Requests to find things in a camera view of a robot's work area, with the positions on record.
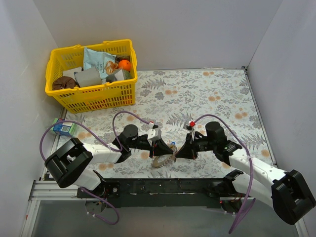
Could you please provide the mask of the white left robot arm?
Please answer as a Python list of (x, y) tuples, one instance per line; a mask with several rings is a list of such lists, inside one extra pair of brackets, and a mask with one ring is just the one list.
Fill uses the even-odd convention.
[(108, 146), (92, 145), (72, 138), (49, 156), (44, 164), (60, 188), (77, 185), (101, 197), (105, 185), (101, 176), (86, 167), (95, 163), (121, 163), (131, 156), (131, 149), (149, 151), (149, 157), (172, 155), (173, 150), (161, 138), (161, 130), (152, 122), (147, 134), (138, 135), (138, 127), (129, 124)]

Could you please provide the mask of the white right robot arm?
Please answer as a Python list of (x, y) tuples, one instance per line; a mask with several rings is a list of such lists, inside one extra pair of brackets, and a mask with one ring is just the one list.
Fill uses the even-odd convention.
[(286, 223), (294, 225), (316, 206), (316, 200), (303, 175), (276, 168), (249, 158), (245, 148), (227, 139), (220, 123), (206, 124), (206, 135), (194, 130), (194, 122), (184, 125), (186, 140), (176, 158), (196, 159), (199, 152), (212, 151), (219, 161), (233, 167), (211, 190), (229, 196), (248, 194), (274, 209)]

